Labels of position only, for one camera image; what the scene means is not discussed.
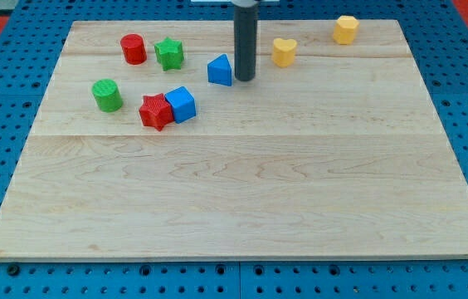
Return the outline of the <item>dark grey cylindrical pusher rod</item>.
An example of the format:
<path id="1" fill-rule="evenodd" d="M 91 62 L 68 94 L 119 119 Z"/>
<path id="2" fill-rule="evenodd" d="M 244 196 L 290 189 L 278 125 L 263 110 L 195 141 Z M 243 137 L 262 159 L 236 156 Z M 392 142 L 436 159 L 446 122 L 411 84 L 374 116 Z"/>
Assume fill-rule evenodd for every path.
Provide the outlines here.
<path id="1" fill-rule="evenodd" d="M 234 3 L 235 77 L 251 81 L 256 75 L 257 3 Z"/>

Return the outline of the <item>silver rod mount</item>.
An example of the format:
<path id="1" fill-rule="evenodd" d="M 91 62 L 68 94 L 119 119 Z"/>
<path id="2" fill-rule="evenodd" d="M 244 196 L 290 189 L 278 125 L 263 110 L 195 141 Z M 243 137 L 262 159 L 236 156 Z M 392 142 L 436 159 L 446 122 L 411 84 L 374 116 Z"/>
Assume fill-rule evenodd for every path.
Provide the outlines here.
<path id="1" fill-rule="evenodd" d="M 231 0 L 232 4 L 238 7 L 254 7 L 260 0 Z"/>

